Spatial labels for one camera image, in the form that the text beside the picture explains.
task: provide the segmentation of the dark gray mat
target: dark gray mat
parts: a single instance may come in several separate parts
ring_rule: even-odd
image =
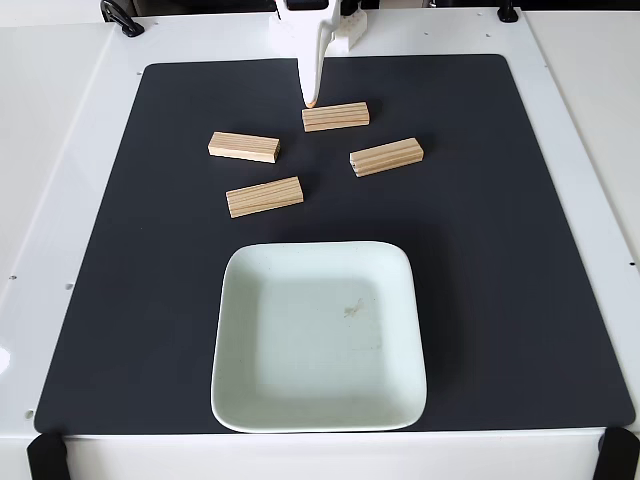
[[[213,417],[222,277],[238,248],[381,240],[411,261],[428,399],[408,430],[626,425],[635,413],[507,63],[328,59],[320,103],[368,127],[305,134],[296,63],[142,78],[36,415],[71,434],[229,432]],[[209,157],[215,130],[277,164]],[[422,163],[357,179],[349,152],[415,136]],[[225,191],[298,175],[302,205],[231,220]]]

